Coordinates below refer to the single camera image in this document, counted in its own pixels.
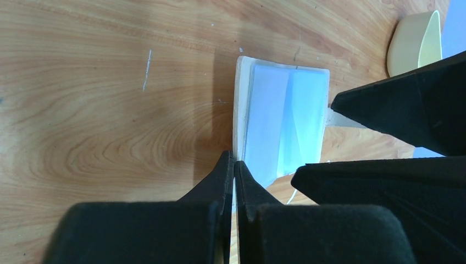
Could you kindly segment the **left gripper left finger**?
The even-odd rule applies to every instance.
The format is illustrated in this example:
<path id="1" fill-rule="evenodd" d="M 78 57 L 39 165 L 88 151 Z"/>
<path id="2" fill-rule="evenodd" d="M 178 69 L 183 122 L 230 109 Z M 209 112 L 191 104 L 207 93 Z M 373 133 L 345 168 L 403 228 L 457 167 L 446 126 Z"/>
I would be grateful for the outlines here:
<path id="1" fill-rule="evenodd" d="M 82 202 L 55 229 L 43 263 L 228 263 L 234 156 L 176 201 Z"/>

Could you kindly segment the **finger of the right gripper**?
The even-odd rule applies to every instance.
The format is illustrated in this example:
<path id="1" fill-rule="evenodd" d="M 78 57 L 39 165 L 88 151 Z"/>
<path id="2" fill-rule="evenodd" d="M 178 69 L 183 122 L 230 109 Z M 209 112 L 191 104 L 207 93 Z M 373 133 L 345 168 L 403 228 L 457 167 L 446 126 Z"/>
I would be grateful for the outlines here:
<path id="1" fill-rule="evenodd" d="M 331 109 L 444 156 L 465 155 L 465 53 L 340 92 Z"/>
<path id="2" fill-rule="evenodd" d="M 389 209 L 419 263 L 465 263 L 463 156 L 307 164 L 291 185 L 319 205 Z"/>

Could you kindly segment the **white leather card holder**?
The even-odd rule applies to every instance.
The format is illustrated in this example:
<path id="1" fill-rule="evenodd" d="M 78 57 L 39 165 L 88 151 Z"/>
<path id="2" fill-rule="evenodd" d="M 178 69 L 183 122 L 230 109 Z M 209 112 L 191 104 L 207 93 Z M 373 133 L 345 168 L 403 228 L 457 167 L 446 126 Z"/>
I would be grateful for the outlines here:
<path id="1" fill-rule="evenodd" d="M 262 187 L 318 163 L 327 127 L 360 128 L 330 108 L 329 87 L 328 69 L 238 57 L 233 151 Z"/>

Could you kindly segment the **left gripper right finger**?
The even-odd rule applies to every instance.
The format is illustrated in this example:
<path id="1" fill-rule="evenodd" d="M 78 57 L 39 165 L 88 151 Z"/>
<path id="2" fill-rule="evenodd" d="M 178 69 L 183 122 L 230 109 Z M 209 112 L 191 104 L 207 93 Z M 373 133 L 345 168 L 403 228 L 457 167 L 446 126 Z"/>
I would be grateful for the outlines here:
<path id="1" fill-rule="evenodd" d="M 416 263 L 401 223 L 374 205 L 284 205 L 234 166 L 240 263 Z"/>

